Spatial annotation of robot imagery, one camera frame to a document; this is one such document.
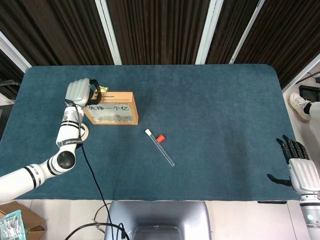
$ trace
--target robotic hand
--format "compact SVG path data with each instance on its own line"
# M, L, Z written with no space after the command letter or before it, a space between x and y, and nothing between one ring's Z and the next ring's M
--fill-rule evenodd
M276 183L293 187L297 194L301 195L299 202L311 240L320 239L320 200L317 194L320 192L320 179L316 166L310 160L306 148L299 142L283 136L280 144L286 164L289 168L290 180L277 179L271 174L268 178Z
M96 100L91 100L94 85L98 91ZM0 177L0 202L9 201L42 185L46 179L70 171L76 164L75 150L82 144L80 125L84 117L83 108L98 104L101 100L97 80L88 78L71 82L65 95L67 108L56 138L59 151L42 164L30 164Z

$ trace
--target black device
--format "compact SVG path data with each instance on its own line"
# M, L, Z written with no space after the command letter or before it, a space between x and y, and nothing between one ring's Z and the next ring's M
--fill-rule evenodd
M299 93L301 97L312 103L320 102L320 87L300 85Z

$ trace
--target white cap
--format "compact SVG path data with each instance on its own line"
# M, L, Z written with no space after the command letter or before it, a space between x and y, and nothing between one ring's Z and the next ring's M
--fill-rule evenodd
M149 130L149 128L147 130L145 130L145 133L148 134L149 136L151 136L152 132Z

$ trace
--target white shoe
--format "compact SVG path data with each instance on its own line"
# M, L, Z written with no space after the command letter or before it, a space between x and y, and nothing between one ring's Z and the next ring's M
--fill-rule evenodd
M311 117L310 114L306 114L304 112L304 108L306 105L310 103L310 101L305 100L303 97L299 96L297 93L292 93L288 99L288 104L292 110L295 111L298 118L303 122L310 121Z

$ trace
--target plastic bag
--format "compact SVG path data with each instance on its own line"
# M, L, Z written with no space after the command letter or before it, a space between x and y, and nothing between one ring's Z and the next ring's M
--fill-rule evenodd
M0 240L26 240L21 210L11 212L1 219Z

